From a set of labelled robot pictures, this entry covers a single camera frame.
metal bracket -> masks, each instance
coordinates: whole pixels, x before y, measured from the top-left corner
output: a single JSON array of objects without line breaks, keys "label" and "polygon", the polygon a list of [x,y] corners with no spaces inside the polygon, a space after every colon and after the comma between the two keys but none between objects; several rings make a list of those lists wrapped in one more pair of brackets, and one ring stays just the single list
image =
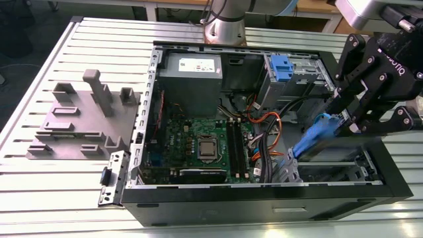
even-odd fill
[{"label": "metal bracket", "polygon": [[103,170],[100,183],[103,186],[99,198],[99,207],[120,206],[120,199],[126,184],[126,175],[130,163],[130,154],[118,151],[111,154],[108,166]]}]

blue tab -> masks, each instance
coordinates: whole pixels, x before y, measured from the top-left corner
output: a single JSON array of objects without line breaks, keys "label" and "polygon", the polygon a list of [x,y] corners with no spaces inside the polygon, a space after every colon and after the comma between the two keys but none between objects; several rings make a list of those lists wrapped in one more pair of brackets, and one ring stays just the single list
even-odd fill
[{"label": "blue tab", "polygon": [[271,56],[271,67],[276,73],[278,82],[288,82],[294,75],[294,64],[287,56]]}]

side panel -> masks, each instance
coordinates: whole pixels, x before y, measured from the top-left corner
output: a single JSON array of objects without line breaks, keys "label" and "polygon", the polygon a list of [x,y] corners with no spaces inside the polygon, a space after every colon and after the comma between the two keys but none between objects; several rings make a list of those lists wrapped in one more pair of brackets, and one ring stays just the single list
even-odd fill
[{"label": "side panel", "polygon": [[143,226],[247,224],[339,219],[385,198],[124,204]]}]

table leg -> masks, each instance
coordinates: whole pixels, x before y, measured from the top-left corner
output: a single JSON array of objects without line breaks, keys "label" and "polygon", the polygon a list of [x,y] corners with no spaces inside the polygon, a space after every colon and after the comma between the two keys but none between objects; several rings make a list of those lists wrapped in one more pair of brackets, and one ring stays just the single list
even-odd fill
[{"label": "table leg", "polygon": [[343,19],[343,16],[340,14],[334,14],[331,19],[328,19],[328,22],[326,23],[326,26],[323,28],[324,33],[334,33],[336,30],[336,27]]},{"label": "table leg", "polygon": [[158,21],[158,4],[154,2],[146,2],[144,5],[148,21]]},{"label": "table leg", "polygon": [[59,2],[56,1],[48,1],[48,6],[51,7],[52,12],[59,11]]}]

screw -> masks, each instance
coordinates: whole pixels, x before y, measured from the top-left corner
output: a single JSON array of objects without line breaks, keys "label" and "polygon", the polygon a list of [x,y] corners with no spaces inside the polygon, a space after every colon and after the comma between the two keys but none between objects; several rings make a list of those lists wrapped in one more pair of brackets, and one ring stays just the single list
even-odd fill
[{"label": "screw", "polygon": [[403,28],[409,33],[414,32],[414,30],[417,29],[417,26],[414,24],[411,24],[410,21],[407,20],[402,20],[398,23],[399,27]]}]

